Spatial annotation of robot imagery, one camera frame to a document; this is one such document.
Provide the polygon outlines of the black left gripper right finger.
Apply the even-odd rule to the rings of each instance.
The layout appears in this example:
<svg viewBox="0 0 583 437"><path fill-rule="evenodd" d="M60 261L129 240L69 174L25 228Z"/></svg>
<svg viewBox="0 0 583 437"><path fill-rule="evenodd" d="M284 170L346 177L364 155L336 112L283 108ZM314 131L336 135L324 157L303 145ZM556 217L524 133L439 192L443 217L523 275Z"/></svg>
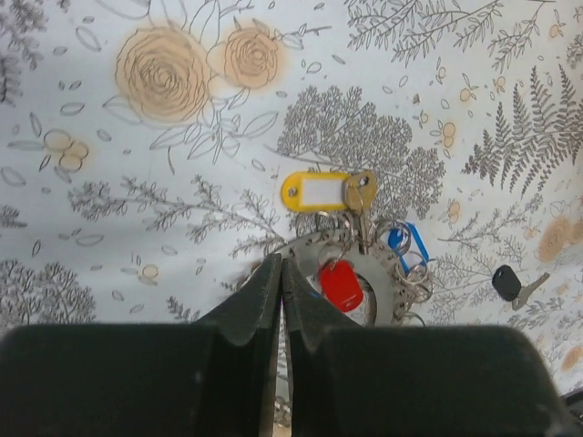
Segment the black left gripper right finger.
<svg viewBox="0 0 583 437"><path fill-rule="evenodd" d="M295 436L575 436L520 331L365 328L281 267Z"/></svg>

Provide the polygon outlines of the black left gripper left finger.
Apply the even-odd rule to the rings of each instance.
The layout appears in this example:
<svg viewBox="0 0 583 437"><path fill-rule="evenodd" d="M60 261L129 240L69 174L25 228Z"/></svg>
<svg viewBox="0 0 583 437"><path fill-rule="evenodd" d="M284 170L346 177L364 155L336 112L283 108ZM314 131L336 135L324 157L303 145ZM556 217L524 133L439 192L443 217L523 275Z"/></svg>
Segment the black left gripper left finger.
<svg viewBox="0 0 583 437"><path fill-rule="evenodd" d="M4 436L269 436L281 257L199 320L31 325L1 342Z"/></svg>

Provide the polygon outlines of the red key tag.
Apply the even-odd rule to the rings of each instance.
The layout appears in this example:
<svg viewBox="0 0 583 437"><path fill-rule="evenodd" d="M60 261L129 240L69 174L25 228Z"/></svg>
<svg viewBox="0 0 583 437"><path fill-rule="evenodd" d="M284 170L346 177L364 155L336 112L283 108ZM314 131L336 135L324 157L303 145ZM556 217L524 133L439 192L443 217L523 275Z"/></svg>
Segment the red key tag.
<svg viewBox="0 0 583 437"><path fill-rule="evenodd" d="M363 290L353 265L346 260L330 261L319 271L318 281L324 297L345 313L363 302Z"/></svg>

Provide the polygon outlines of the blue key tag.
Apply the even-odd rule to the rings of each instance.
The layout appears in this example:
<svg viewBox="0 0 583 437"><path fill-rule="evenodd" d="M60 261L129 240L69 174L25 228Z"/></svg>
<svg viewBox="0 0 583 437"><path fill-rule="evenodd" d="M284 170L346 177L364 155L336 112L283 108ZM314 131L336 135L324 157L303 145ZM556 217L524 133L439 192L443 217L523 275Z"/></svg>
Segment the blue key tag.
<svg viewBox="0 0 583 437"><path fill-rule="evenodd" d="M387 243L396 253L405 274L414 268L425 267L430 260L421 235L411 222L397 222L388 233Z"/></svg>

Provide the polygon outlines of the brass key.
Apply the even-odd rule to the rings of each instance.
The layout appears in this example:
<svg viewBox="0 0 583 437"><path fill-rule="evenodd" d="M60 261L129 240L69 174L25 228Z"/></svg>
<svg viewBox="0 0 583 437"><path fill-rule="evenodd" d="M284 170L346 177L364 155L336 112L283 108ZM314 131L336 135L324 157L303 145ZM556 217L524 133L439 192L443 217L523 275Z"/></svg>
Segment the brass key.
<svg viewBox="0 0 583 437"><path fill-rule="evenodd" d="M370 209L377 193L377 179L371 170L349 176L343 184L343 200L355 216L360 251L368 253L371 245Z"/></svg>

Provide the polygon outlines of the yellow key tag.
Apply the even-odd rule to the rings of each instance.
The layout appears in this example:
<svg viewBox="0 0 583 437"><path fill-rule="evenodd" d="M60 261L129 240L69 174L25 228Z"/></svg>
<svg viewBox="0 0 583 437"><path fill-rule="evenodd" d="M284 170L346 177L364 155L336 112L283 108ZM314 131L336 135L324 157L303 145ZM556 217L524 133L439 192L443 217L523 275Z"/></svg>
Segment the yellow key tag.
<svg viewBox="0 0 583 437"><path fill-rule="evenodd" d="M281 200L285 208L297 213L345 210L343 185L349 176L344 172L293 172L281 185Z"/></svg>

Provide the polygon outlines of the black key tag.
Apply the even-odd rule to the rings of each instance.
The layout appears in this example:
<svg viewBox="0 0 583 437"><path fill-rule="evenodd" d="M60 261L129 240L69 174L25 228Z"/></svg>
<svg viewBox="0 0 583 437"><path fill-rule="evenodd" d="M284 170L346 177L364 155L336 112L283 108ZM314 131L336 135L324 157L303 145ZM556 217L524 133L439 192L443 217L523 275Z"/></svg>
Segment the black key tag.
<svg viewBox="0 0 583 437"><path fill-rule="evenodd" d="M515 300L522 288L516 273L508 265L502 265L495 271L492 286L500 298L508 302Z"/></svg>

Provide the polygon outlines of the silver key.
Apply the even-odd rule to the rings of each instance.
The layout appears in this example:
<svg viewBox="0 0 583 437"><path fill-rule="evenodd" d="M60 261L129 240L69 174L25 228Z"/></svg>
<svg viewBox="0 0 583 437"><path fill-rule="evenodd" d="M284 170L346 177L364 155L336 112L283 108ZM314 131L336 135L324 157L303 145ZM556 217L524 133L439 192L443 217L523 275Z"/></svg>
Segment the silver key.
<svg viewBox="0 0 583 437"><path fill-rule="evenodd" d="M512 301L512 309L520 310L527 305L531 295L540 288L550 277L550 274L545 272L537 280L527 286L523 286L517 294L517 297Z"/></svg>

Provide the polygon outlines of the floral tablecloth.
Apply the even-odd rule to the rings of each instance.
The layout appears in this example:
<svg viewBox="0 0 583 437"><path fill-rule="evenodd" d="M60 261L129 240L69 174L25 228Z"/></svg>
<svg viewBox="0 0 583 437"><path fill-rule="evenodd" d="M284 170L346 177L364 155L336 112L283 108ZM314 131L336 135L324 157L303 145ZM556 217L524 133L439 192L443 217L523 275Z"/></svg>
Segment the floral tablecloth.
<svg viewBox="0 0 583 437"><path fill-rule="evenodd" d="M281 200L293 172L365 170L367 254L348 208ZM430 256L409 274L397 222ZM1 4L1 342L194 322L270 255L323 298L320 269L349 261L363 302L342 314L365 328L520 331L579 436L582 4ZM502 265L550 277L513 310ZM283 305L269 436L295 436Z"/></svg>

